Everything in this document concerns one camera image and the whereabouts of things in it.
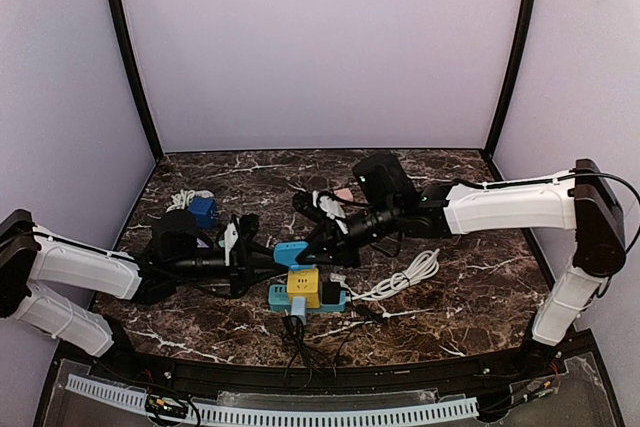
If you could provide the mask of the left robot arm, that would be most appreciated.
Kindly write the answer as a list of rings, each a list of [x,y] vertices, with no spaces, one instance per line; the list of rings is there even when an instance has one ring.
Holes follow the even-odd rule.
[[[255,215],[233,218],[217,245],[187,210],[165,213],[152,225],[152,238],[138,254],[115,252],[59,236],[17,209],[1,222],[1,315],[26,322],[100,358],[125,337],[116,324],[91,313],[50,288],[65,284],[153,305],[178,286],[223,279],[222,299],[237,299],[265,280],[287,272],[273,250],[253,239]]]

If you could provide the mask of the black power adapter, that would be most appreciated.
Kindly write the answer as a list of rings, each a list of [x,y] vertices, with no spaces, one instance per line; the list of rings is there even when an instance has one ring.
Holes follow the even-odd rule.
[[[342,287],[339,282],[326,281],[321,287],[321,302],[323,305],[338,305],[340,303]]]

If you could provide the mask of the light blue charger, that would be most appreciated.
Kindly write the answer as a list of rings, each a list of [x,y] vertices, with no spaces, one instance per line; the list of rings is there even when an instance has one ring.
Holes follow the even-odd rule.
[[[296,296],[291,301],[291,313],[293,319],[305,326],[307,324],[307,299]]]

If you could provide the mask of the white usb charger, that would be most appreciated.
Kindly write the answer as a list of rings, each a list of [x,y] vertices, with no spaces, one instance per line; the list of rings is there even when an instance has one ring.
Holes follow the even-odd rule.
[[[338,283],[344,283],[346,281],[346,276],[345,275],[341,275],[341,274],[337,274],[337,273],[331,273],[329,275],[329,278],[332,282],[338,282]]]

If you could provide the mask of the blue square socket adapter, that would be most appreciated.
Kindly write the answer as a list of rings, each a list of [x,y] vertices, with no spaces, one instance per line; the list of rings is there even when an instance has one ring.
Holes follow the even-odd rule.
[[[305,241],[281,242],[274,247],[273,260],[288,268],[287,275],[310,274],[312,271],[319,273],[317,267],[312,264],[299,264],[297,256],[308,247]]]

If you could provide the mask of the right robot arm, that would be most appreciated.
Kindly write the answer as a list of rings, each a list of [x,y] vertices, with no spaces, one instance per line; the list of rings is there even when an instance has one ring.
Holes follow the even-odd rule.
[[[300,264],[357,267],[359,250],[393,234],[444,239],[480,231],[550,228],[573,231],[576,250],[529,329],[531,341],[554,347],[597,291],[622,270],[638,239],[625,233],[615,177],[590,159],[546,177],[474,183],[454,180],[418,189],[391,153],[352,169],[364,194],[358,212],[327,191],[298,192],[294,209],[314,222]]]

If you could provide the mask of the yellow cube socket adapter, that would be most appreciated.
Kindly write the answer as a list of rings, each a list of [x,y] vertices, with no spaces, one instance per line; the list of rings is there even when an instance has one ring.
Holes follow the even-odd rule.
[[[321,306],[319,273],[293,274],[287,276],[286,292],[289,301],[302,296],[307,299],[307,307],[317,309]]]

